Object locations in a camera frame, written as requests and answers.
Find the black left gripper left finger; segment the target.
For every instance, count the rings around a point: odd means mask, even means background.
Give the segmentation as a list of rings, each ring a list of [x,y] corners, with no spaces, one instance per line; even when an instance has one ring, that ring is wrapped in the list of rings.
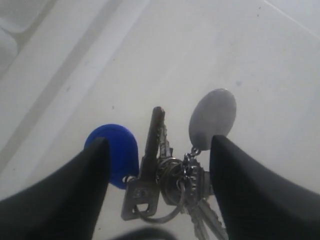
[[[2,240],[90,240],[110,180],[111,154],[97,138],[77,156],[0,201]]]

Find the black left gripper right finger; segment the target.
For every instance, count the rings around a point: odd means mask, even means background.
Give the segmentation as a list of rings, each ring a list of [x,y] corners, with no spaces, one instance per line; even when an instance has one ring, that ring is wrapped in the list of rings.
[[[209,171],[229,239],[320,238],[320,195],[268,169],[226,136],[212,138]]]

